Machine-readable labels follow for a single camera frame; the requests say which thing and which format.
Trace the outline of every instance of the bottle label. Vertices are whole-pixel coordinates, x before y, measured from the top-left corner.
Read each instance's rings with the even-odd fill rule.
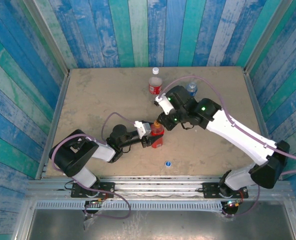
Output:
[[[149,92],[151,94],[158,95],[158,94],[160,94],[161,90],[162,90],[162,85],[161,86],[151,86],[149,84]]]

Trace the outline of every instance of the metal plate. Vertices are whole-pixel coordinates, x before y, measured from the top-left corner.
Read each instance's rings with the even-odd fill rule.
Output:
[[[246,187],[241,188],[240,192],[234,191],[230,197],[222,197],[219,190],[219,184],[217,182],[204,182],[200,191],[203,193],[205,199],[240,199],[240,192],[242,193],[244,199],[249,197],[248,189]]]
[[[105,191],[109,191],[109,192],[111,192],[111,190],[113,190],[112,192],[114,192],[114,186],[115,186],[114,182],[112,182],[112,183],[111,182],[101,182],[99,190],[105,190]],[[72,185],[71,197],[73,197],[73,198],[111,199],[114,197],[114,195],[113,194],[105,194],[105,193],[101,193],[101,192],[98,192],[98,193],[91,192],[91,191],[83,189],[78,184],[74,183]]]

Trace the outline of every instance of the blue bottle cap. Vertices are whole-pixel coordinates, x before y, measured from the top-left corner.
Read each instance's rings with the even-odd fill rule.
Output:
[[[165,162],[165,166],[166,166],[166,167],[171,167],[171,162],[170,162],[170,161],[166,161],[166,162]]]

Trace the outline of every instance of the red bottle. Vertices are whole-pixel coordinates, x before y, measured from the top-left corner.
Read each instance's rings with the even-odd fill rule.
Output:
[[[159,124],[157,121],[154,121],[154,123],[151,125],[151,135],[152,136],[157,136],[157,135],[162,135],[164,134],[164,128],[161,124]],[[154,149],[161,147],[163,144],[163,137],[159,138],[156,140],[151,147]]]

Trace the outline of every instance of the metal frame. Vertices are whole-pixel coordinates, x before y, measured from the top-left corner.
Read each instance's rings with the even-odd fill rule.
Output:
[[[271,17],[271,20],[264,30],[262,36],[260,37],[257,45],[253,49],[248,61],[246,62],[246,65],[244,67],[244,70],[246,73],[250,73],[252,68],[254,67],[256,61],[260,57],[261,52],[263,51],[264,47],[268,43],[270,37],[272,36],[273,32],[277,28],[279,22],[281,21],[282,17],[284,16],[285,12],[288,10],[290,4],[293,0],[282,0],[276,9],[275,13]]]
[[[27,9],[29,10],[32,18],[36,22],[39,30],[41,31],[43,37],[45,38],[46,42],[48,43],[54,57],[56,58],[61,70],[64,74],[68,73],[68,67],[64,61],[64,58],[57,46],[57,43],[54,40],[54,37],[48,28],[46,21],[44,20],[42,14],[39,11],[38,6],[36,5],[34,0],[23,0],[24,4],[26,5]]]
[[[200,204],[209,203],[203,198],[203,194],[196,191],[204,182],[217,182],[220,178],[216,176],[114,176],[102,178],[103,182],[115,182],[115,191],[125,196],[133,204],[141,203],[137,209],[149,210],[156,208],[157,204],[167,204],[163,211],[173,211],[174,206],[179,203]],[[23,210],[19,215],[14,240],[26,240],[30,227],[33,223],[33,214],[36,209],[80,209],[86,200],[91,198],[70,198],[70,191],[64,189],[64,184],[70,179],[67,177],[48,178],[30,181]],[[249,198],[245,201],[253,202],[257,197],[257,187],[248,187]],[[210,204],[217,204],[221,199],[213,199]],[[273,189],[262,188],[260,201],[278,201],[285,207],[290,225],[296,238],[296,199],[288,181],[278,182]],[[206,209],[195,208],[190,211],[207,211]]]
[[[62,82],[62,86],[61,86],[60,94],[58,97],[56,109],[53,114],[53,119],[51,122],[49,134],[47,137],[46,144],[44,146],[44,150],[43,150],[43,153],[41,156],[40,164],[39,164],[35,179],[40,179],[42,177],[42,174],[44,173],[44,167],[45,167],[45,165],[47,165],[47,163],[49,161],[48,152],[50,152],[52,145],[53,145],[54,136],[57,131],[59,118],[60,118],[60,114],[62,111],[64,99],[66,97],[69,81],[70,81],[70,72],[64,76],[64,79]]]

